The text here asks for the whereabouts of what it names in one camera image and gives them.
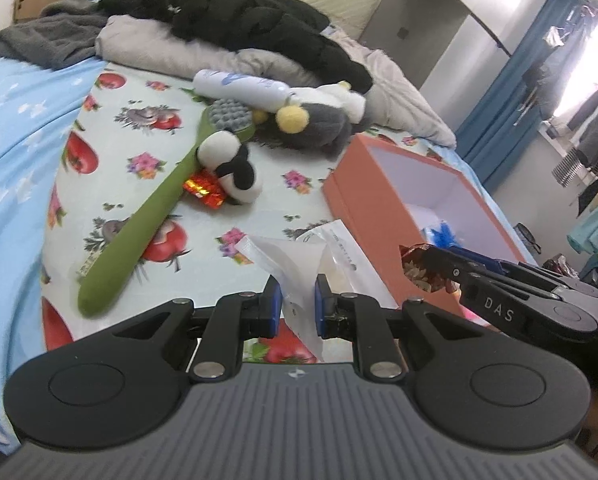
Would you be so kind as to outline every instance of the white cabinet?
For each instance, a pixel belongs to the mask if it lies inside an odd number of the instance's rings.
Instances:
[[[508,62],[490,34],[514,53],[545,1],[382,0],[361,40],[385,50],[456,129]]]

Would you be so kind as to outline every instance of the gray plush toy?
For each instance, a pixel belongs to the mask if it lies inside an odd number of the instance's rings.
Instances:
[[[292,90],[288,105],[276,113],[274,121],[268,121],[274,136],[287,146],[318,149],[336,158],[352,134],[370,126],[365,98],[352,92],[345,82]],[[255,123],[264,117],[260,111],[253,115]]]

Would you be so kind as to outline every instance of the brush handle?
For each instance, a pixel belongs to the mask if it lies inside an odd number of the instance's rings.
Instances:
[[[121,294],[150,241],[174,209],[182,186],[198,170],[198,143],[108,244],[85,275],[77,304],[85,317],[103,314]]]

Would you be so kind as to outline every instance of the blue curtain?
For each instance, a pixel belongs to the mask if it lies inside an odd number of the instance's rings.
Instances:
[[[543,37],[549,28],[563,28],[570,12],[579,5],[578,0],[546,1],[508,63],[456,132],[457,153],[489,192],[512,170],[541,122],[539,107],[535,106],[514,126],[528,90],[522,76],[533,63],[546,57],[549,47]]]

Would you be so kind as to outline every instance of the white packet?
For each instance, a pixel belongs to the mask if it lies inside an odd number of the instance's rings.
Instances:
[[[329,280],[341,281],[341,273],[326,243],[318,238],[298,243],[248,235],[236,249],[279,282],[284,295],[285,322],[308,350],[322,360],[323,339],[317,335],[314,319],[314,282],[319,273],[327,275]]]
[[[373,297],[384,308],[399,307],[370,260],[341,220],[315,227],[297,238],[298,242],[314,242],[314,240],[323,240],[328,245],[336,268],[343,272],[347,284],[351,287],[343,290],[338,283],[332,282],[328,277],[333,292],[356,292]]]

